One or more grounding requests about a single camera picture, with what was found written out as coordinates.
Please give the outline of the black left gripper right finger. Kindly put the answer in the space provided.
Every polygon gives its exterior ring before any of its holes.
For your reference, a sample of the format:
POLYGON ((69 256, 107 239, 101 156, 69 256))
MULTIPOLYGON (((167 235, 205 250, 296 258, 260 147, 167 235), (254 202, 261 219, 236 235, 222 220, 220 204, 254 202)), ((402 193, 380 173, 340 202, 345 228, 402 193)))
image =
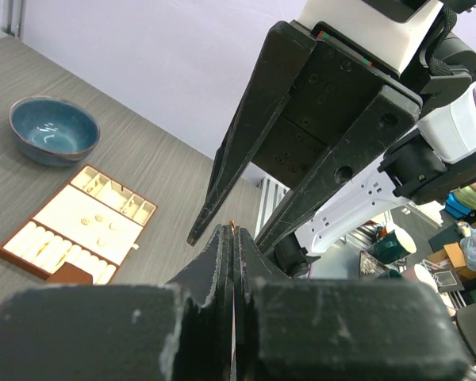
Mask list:
POLYGON ((240 380, 461 380, 470 356, 433 289, 291 279, 233 232, 240 380))

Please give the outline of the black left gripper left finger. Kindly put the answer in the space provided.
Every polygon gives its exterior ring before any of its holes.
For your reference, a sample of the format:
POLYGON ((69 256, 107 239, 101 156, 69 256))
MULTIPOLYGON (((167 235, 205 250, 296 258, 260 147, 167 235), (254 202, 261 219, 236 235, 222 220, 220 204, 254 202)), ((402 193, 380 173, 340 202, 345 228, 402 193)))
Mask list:
POLYGON ((0 305, 0 380, 227 380, 229 225, 162 286, 57 285, 0 305))

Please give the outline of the brown jewelry box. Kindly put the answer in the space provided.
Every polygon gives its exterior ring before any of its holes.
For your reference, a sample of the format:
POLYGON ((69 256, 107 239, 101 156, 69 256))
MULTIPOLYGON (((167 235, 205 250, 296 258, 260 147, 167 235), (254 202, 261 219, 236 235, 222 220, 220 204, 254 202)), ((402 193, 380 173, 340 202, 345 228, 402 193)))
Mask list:
POLYGON ((56 272, 46 279, 49 284, 76 284, 93 285, 93 277, 90 273, 76 267, 74 264, 65 262, 56 272))

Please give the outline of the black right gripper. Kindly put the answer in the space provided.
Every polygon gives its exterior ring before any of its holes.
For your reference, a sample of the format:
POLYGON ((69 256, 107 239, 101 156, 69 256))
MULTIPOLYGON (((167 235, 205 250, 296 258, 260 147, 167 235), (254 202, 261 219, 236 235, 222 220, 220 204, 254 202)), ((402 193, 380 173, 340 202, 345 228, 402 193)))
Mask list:
POLYGON ((288 187, 309 171, 255 239, 270 253, 416 124, 419 103, 397 88, 332 36, 315 38, 296 21, 275 23, 216 152, 187 243, 198 242, 250 162, 288 187))

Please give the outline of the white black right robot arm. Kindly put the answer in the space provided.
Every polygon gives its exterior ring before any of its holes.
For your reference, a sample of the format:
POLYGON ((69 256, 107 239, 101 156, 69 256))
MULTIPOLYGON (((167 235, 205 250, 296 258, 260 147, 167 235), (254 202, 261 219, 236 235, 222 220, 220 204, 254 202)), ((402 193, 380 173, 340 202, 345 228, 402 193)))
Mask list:
POLYGON ((476 174, 475 1, 307 1, 273 25, 216 152, 196 244, 249 164, 288 188, 255 239, 285 274, 408 202, 476 174))

